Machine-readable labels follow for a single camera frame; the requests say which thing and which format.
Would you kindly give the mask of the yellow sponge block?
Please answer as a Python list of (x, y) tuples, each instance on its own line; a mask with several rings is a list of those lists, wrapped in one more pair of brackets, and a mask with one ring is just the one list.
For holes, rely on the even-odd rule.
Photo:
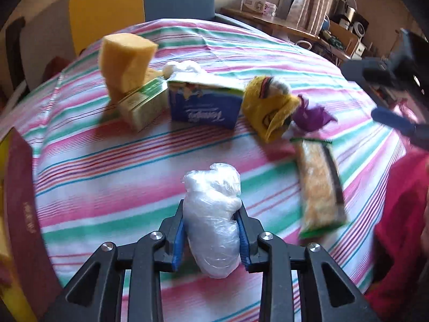
[(110, 100), (113, 103), (118, 103), (132, 92), (140, 89), (145, 84), (148, 84), (153, 79), (162, 78), (162, 72), (152, 68), (148, 68), (145, 76), (124, 74), (123, 79), (118, 84), (109, 84), (105, 81)]
[(145, 76), (158, 44), (136, 34), (110, 34), (102, 38), (98, 57), (105, 81), (118, 84), (124, 74)]

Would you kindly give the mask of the yellow knitted sock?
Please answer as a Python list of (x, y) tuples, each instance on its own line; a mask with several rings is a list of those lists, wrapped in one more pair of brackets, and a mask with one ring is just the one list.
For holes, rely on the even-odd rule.
[(301, 104), (289, 86), (274, 76), (256, 76), (243, 94), (241, 111), (266, 143), (279, 139), (289, 128), (292, 115)]

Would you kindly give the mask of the gold tray with maroon rim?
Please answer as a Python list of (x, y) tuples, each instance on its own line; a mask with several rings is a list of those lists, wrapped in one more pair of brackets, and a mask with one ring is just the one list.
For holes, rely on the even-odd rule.
[(1, 320), (38, 321), (62, 287), (36, 213), (33, 151), (11, 128), (1, 140)]

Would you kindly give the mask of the wooden desk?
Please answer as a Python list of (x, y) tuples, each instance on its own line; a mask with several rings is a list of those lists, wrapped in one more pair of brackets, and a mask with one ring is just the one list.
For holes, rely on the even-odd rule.
[(314, 36), (306, 31), (300, 30), (298, 27), (291, 26), (288, 22), (280, 18), (269, 17), (263, 14), (252, 14), (229, 7), (221, 7), (220, 13), (233, 18), (244, 19), (246, 20), (246, 22), (256, 23), (258, 26), (261, 26), (267, 34), (270, 34), (272, 36), (274, 35), (275, 31), (278, 31), (285, 33), (287, 36), (296, 36), (298, 39), (304, 39), (309, 42), (319, 43), (321, 46), (328, 47), (332, 54), (342, 61), (347, 61), (351, 59), (351, 57), (348, 56), (346, 53), (335, 47), (332, 47), (319, 36)]

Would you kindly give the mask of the blue Tempo tissue pack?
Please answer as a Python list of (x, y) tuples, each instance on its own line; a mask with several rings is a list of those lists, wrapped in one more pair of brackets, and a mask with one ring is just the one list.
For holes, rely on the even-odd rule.
[(213, 74), (176, 72), (167, 79), (172, 120), (233, 129), (241, 110), (243, 82)]

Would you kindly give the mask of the striped bed sheet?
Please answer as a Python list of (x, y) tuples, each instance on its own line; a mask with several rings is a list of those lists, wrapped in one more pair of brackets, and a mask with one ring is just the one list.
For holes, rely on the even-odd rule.
[[(376, 124), (374, 101), (339, 68), (289, 42), (202, 20), (161, 19), (130, 32), (158, 44), (151, 62), (191, 60), (204, 70), (248, 82), (277, 76), (294, 94), (335, 118), (319, 132), (331, 140), (347, 223), (322, 246), (362, 291), (374, 275), (373, 233), (380, 220), (391, 165), (405, 149)], [(183, 175), (216, 162), (236, 167), (248, 213), (289, 243), (299, 235), (297, 169), (285, 140), (262, 142), (245, 118), (233, 129), (176, 122), (161, 114), (133, 131), (110, 101), (92, 44), (1, 117), (1, 133), (16, 129), (32, 147), (37, 219), (61, 283), (68, 282), (105, 241), (137, 241), (175, 213)]]

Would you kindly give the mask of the green white small box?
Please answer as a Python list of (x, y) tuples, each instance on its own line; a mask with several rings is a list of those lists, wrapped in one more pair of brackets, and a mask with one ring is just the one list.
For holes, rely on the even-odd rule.
[(168, 109), (167, 82), (163, 77), (150, 80), (120, 100), (117, 109), (135, 131), (141, 131)]

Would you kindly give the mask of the green oat bar packet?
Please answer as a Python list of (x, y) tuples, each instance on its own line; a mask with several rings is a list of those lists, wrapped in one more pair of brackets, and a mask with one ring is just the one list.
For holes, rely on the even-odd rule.
[(296, 137), (294, 146), (301, 193), (302, 239), (315, 239), (347, 223), (342, 183), (328, 140)]

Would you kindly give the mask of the purple snack packet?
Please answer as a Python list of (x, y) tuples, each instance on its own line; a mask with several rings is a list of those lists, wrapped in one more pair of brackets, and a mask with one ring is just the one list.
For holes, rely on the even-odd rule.
[(298, 95), (298, 99), (300, 104), (291, 119), (302, 131), (318, 131), (331, 122), (337, 122), (337, 119), (325, 107), (320, 105), (310, 107), (308, 99), (301, 94)]

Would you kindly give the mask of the red blanket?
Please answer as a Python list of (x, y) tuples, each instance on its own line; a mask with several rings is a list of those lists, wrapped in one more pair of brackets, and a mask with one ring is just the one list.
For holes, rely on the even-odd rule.
[(388, 172), (365, 297), (381, 321), (428, 320), (428, 147), (409, 141)]

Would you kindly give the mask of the white plastic bag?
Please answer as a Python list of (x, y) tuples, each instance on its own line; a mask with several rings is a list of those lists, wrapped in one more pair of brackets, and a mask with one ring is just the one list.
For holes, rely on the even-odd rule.
[(210, 278), (228, 277), (239, 266), (239, 226), (234, 214), (241, 208), (241, 178), (230, 164), (183, 177), (183, 221), (191, 253)]

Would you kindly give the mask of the pink curtain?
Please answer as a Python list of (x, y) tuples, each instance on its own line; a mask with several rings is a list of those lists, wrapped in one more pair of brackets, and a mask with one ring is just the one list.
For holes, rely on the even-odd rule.
[(332, 0), (279, 0), (276, 16), (317, 36)]

